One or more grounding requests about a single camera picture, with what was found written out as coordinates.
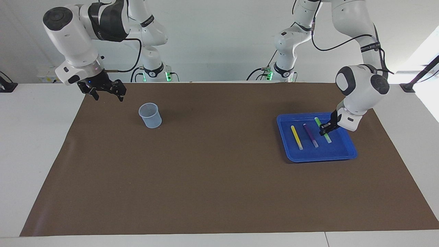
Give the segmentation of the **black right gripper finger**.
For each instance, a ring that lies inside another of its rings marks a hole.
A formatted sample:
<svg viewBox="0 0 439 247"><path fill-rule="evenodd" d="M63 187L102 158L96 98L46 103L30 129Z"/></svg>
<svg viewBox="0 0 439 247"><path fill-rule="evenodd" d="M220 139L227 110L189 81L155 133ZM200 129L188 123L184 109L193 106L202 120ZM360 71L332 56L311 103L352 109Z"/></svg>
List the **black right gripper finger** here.
<svg viewBox="0 0 439 247"><path fill-rule="evenodd" d="M109 93L114 94L120 102L124 101L124 97L127 93L127 88L122 83L121 80L117 79L115 81L111 81L111 85L109 88Z"/></svg>
<svg viewBox="0 0 439 247"><path fill-rule="evenodd" d="M97 93L95 87L90 88L90 87L89 87L86 83L84 83L84 82L78 82L77 85L78 85L80 91L81 91L83 94L88 94L88 95L90 95L90 96L93 97L94 100L96 100L96 101L99 100L99 94Z"/></svg>

